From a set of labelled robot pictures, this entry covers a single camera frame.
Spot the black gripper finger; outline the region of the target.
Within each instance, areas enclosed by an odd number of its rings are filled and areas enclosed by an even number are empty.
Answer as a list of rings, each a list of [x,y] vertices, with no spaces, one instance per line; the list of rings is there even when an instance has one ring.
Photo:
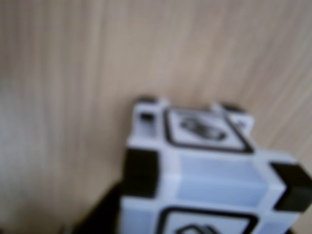
[[[121,183],[111,187],[89,214],[76,225],[62,228],[63,234],[116,234],[120,212]]]

